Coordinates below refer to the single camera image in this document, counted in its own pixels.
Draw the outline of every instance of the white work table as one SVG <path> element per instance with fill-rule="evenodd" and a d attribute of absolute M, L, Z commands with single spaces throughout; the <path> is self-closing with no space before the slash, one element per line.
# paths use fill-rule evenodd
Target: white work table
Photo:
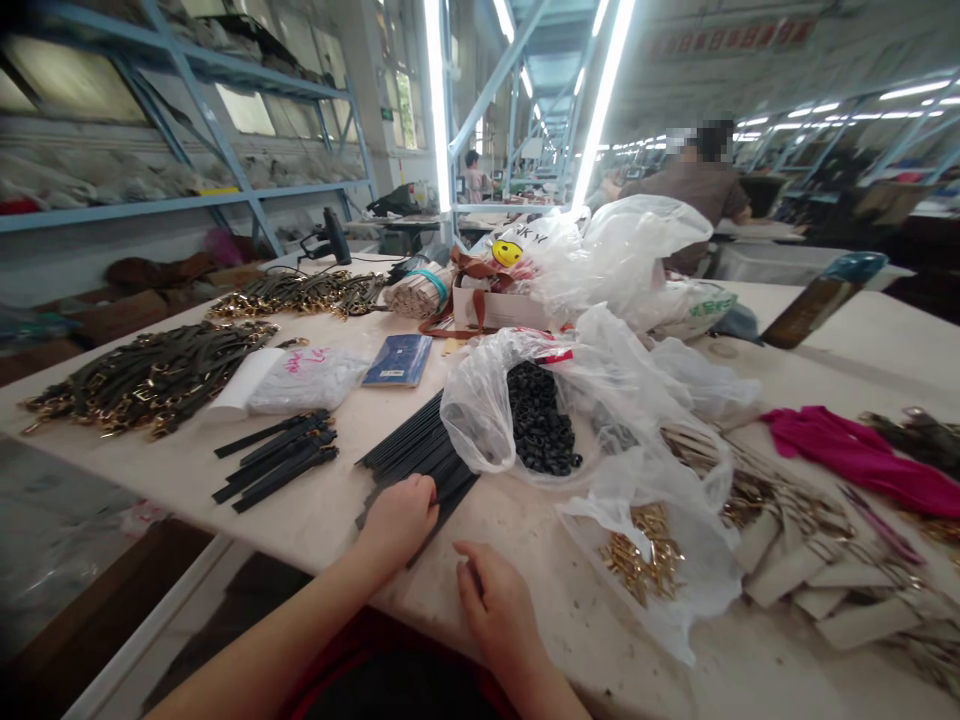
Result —
<path fill-rule="evenodd" d="M 358 262 L 351 270 L 388 267 Z M 309 263 L 304 269 L 309 271 Z M 800 291 L 723 284 L 757 313 L 761 327 Z M 205 309 L 193 309 L 152 329 L 196 322 Z M 357 333 L 368 333 L 379 344 L 386 335 L 416 332 L 417 324 L 387 313 L 346 323 L 327 315 L 280 315 L 273 320 L 282 330 L 272 344 L 305 336 L 314 344 L 336 345 L 338 338 Z M 353 542 L 354 519 L 372 487 L 369 472 L 354 463 L 439 391 L 457 362 L 456 356 L 441 357 L 442 345 L 434 342 L 418 388 L 355 390 L 335 412 L 340 457 L 243 515 L 210 498 L 237 466 L 233 457 L 217 460 L 213 449 L 274 423 L 275 417 L 227 425 L 204 425 L 195 419 L 155 443 L 147 442 L 142 432 L 100 439 L 93 428 L 68 423 L 55 423 L 26 437 L 17 434 L 32 418 L 15 407 L 18 401 L 61 381 L 108 348 L 0 390 L 0 429 L 156 500 L 198 525 L 318 573 Z M 793 352 L 730 338 L 702 338 L 694 346 L 711 361 L 734 367 L 742 377 L 761 379 L 763 401 L 771 406 L 823 404 L 855 418 L 863 410 L 896 417 L 904 406 L 922 405 L 945 420 L 960 417 L 955 380 L 960 330 L 876 293 L 861 293 Z M 762 425 L 736 432 L 758 452 L 776 458 Z M 802 461 L 778 462 L 815 482 L 833 482 L 828 472 Z M 457 556 L 451 547 L 454 539 L 468 538 L 493 545 L 527 578 L 551 657 L 597 716 L 902 720 L 958 713 L 956 702 L 916 676 L 905 658 L 875 647 L 834 651 L 809 622 L 785 605 L 762 611 L 735 602 L 723 617 L 694 628 L 697 665 L 681 665 L 628 619 L 618 598 L 566 536 L 554 511 L 563 497 L 508 475 L 482 477 L 413 570 L 395 578 L 374 604 L 475 657 L 461 616 L 454 573 Z M 960 582 L 946 567 L 934 563 L 931 571 L 949 574 L 958 587 L 948 591 L 960 597 Z"/>

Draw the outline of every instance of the person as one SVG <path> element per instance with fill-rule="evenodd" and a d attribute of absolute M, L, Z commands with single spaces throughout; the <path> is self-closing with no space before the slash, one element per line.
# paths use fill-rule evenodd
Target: person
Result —
<path fill-rule="evenodd" d="M 429 476 L 411 475 L 384 490 L 343 557 L 182 683 L 148 720 L 393 718 L 398 708 L 415 711 L 416 717 L 589 718 L 547 655 L 523 577 L 490 546 L 468 541 L 454 543 L 466 558 L 457 564 L 457 585 L 467 625 L 499 683 L 494 692 L 484 694 L 479 685 L 464 682 L 466 669 L 460 677 L 453 674 L 452 669 L 472 664 L 439 646 L 434 652 L 450 657 L 433 665 L 413 652 L 385 658 L 341 652 L 349 662 L 328 668 L 319 690 L 311 687 L 315 660 L 338 643 L 349 645 L 344 636 L 351 619 L 420 549 L 438 512 Z M 388 623 L 398 625 L 379 617 L 382 623 L 366 635 L 371 644 L 383 644 L 387 631 L 381 628 Z M 431 642 L 416 637 L 421 645 Z M 509 702 L 498 705 L 497 692 Z"/>
<path fill-rule="evenodd" d="M 485 194 L 493 194 L 494 185 L 486 173 L 480 172 L 477 168 L 479 162 L 480 154 L 476 150 L 467 153 L 467 169 L 463 173 L 463 185 L 468 203 L 482 203 Z"/>
<path fill-rule="evenodd" d="M 697 128 L 676 160 L 655 175 L 624 185 L 620 199 L 631 195 L 662 195 L 687 203 L 714 227 L 723 218 L 737 225 L 750 224 L 750 198 L 740 185 L 737 171 L 723 162 L 734 127 L 732 120 L 721 120 Z M 707 242 L 694 243 L 665 258 L 663 265 L 668 270 L 692 275 L 706 255 L 708 245 Z"/>

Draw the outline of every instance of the red banner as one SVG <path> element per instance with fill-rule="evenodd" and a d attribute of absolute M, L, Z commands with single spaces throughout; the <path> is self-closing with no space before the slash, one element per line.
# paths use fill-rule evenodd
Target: red banner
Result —
<path fill-rule="evenodd" d="M 646 56 L 651 60 L 690 60 L 746 55 L 762 50 L 796 50 L 806 45 L 816 24 L 815 15 L 798 15 L 657 33 L 644 41 Z"/>

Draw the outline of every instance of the brown leather strap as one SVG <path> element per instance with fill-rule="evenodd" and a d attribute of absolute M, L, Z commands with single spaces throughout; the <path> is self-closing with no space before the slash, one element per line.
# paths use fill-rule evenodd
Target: brown leather strap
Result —
<path fill-rule="evenodd" d="M 502 288 L 507 288 L 511 283 L 513 283 L 513 278 L 507 273 L 496 270 L 490 265 L 487 265 L 478 257 L 460 252 L 460 248 L 455 247 L 450 251 L 450 260 L 455 262 L 457 267 L 460 268 L 460 272 L 453 281 L 454 287 L 461 286 L 464 276 L 472 277 L 474 279 L 486 278 L 490 279 L 491 282 L 497 281 Z M 453 291 L 451 289 L 450 296 L 447 298 L 447 302 L 446 305 L 444 305 L 443 310 L 434 315 L 432 318 L 424 320 L 422 323 L 420 323 L 420 332 L 423 335 L 429 335 L 430 337 L 452 337 L 458 340 L 469 340 L 477 335 L 495 333 L 496 329 L 484 327 L 483 324 L 487 316 L 486 294 L 486 290 L 476 289 L 473 291 L 473 307 L 477 311 L 477 328 L 475 330 L 441 330 L 437 327 L 434 327 L 441 321 L 453 315 Z"/>

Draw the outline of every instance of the pink fabric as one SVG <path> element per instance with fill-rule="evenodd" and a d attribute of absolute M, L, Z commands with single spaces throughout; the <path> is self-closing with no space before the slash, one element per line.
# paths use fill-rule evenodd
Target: pink fabric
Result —
<path fill-rule="evenodd" d="M 908 510 L 960 518 L 960 485 L 939 470 L 897 457 L 872 428 L 825 407 L 783 408 L 761 418 L 784 457 L 798 454 L 826 465 L 860 487 L 882 493 Z"/>

